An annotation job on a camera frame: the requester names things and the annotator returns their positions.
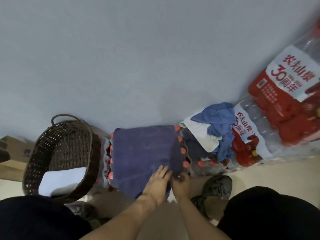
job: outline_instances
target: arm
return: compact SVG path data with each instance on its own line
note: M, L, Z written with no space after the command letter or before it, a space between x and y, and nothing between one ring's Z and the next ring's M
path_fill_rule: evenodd
M165 201L167 183L172 175L172 171L166 173L167 170L168 167L160 166L132 205L81 240L135 240L146 218Z
M173 194L177 200L190 240L231 240L224 232L208 222L189 199L190 178L182 173L183 181L171 179Z

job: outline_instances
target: brown cardboard box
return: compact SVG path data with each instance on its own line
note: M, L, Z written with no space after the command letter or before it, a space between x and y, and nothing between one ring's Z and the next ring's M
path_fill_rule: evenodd
M0 179L22 181L34 145L10 136L0 139Z

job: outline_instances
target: qr code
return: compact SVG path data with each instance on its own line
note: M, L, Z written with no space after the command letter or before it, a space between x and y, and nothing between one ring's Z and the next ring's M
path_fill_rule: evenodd
M264 78L264 79L262 79L258 84L257 84L257 87L258 88L262 88L262 86L264 85L264 84L266 84L267 83L267 80Z

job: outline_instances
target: forearm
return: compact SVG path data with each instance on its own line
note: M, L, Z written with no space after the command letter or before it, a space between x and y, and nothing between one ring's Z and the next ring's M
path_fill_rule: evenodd
M135 240L144 221L155 208L156 202L142 195L125 211L84 236L82 240Z
M208 222L188 198L178 201L190 240L231 240L224 232Z

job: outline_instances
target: person's left hand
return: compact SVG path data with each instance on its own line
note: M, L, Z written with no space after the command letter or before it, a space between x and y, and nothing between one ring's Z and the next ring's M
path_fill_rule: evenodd
M165 201L167 184L172 176L172 171L166 173L167 170L168 166L163 168L161 165L157 172L151 176L142 192L142 195L149 196L155 200L157 206L161 205Z

